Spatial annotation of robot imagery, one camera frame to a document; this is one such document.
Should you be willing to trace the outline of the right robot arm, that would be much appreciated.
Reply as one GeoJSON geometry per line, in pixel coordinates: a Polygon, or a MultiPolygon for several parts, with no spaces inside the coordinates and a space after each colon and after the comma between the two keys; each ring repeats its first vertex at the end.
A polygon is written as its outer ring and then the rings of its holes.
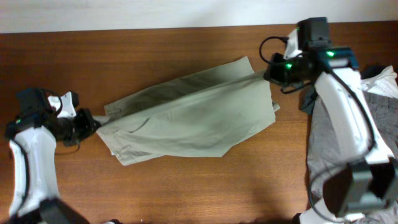
{"type": "Polygon", "coordinates": [[[334,47],[325,17],[300,21],[283,38],[285,52],[268,61],[265,80],[290,94],[312,85],[336,134],[342,160],[317,173],[322,196],[294,223],[352,223],[397,200],[397,159],[382,139],[348,47],[334,47]]]}

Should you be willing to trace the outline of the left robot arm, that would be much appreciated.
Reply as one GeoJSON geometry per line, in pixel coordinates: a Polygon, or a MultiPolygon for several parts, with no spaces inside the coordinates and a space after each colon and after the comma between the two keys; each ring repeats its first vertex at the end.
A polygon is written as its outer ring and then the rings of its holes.
{"type": "Polygon", "coordinates": [[[43,88],[19,92],[20,113],[6,126],[14,158],[14,195],[8,223],[87,223],[60,198],[55,156],[57,143],[79,147],[101,126],[79,96],[43,88]]]}

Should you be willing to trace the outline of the khaki shorts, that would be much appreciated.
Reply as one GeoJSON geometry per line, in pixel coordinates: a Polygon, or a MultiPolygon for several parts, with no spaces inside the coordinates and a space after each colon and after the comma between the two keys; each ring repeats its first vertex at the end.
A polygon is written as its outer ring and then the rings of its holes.
{"type": "Polygon", "coordinates": [[[124,166],[222,157],[272,125],[278,109],[269,82],[243,57],[107,104],[97,134],[124,166]]]}

